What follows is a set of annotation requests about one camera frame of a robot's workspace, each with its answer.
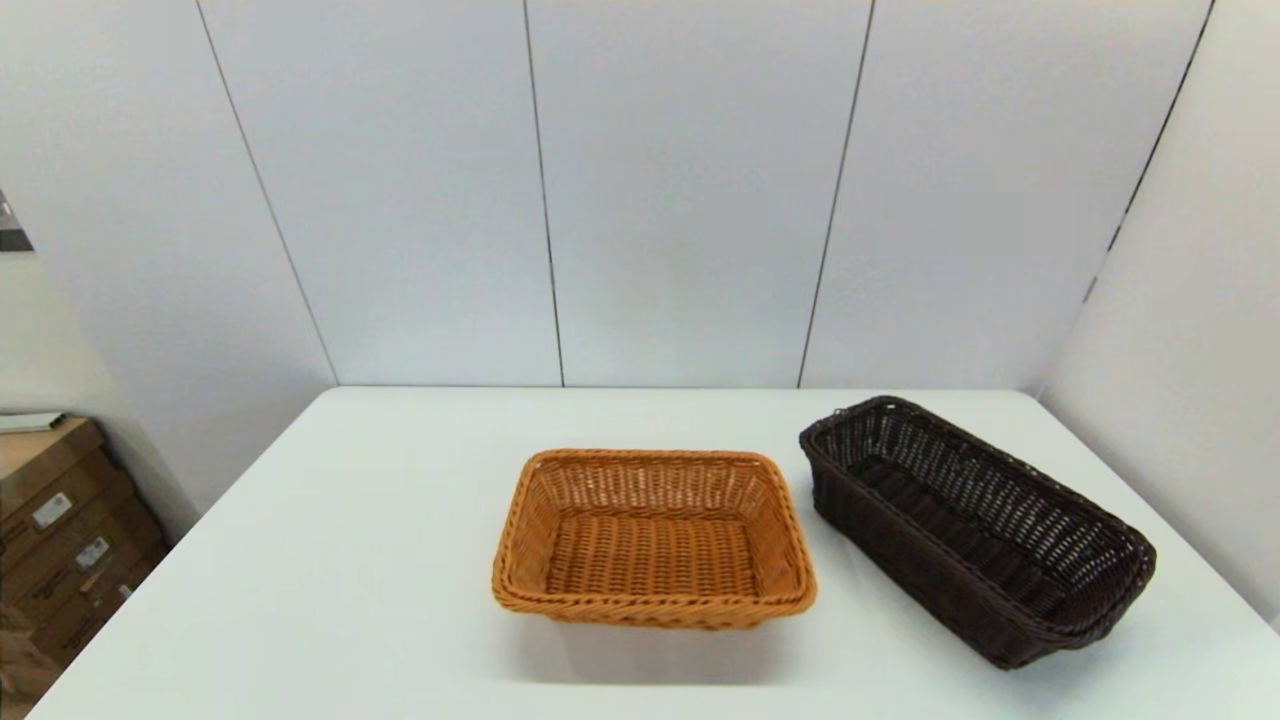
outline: stacked boxes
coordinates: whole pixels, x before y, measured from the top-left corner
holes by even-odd
[[[38,697],[164,557],[92,420],[0,436],[0,680]]]

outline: woven basket bottom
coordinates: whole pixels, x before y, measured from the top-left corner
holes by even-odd
[[[741,520],[584,512],[556,538],[547,592],[759,596]]]

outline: tan wicker basket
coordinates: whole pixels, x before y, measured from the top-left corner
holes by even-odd
[[[493,594],[556,620],[726,629],[804,612],[817,583],[768,457],[550,450],[520,477]]]

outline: dark brown wicker basket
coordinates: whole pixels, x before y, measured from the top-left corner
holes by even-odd
[[[800,434],[818,512],[1006,670],[1102,639],[1147,585],[1138,530],[899,397]]]

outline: white wall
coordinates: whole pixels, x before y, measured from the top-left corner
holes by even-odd
[[[867,0],[530,0],[568,386],[794,387]]]
[[[1043,401],[1280,628],[1277,37],[1216,4]]]
[[[202,0],[344,384],[561,384],[520,0]]]
[[[207,510],[334,377],[193,3],[0,5],[0,187]]]
[[[170,541],[200,518],[36,255],[0,254],[0,413],[41,410],[97,420]]]
[[[805,387],[1034,389],[1208,0],[879,0]]]

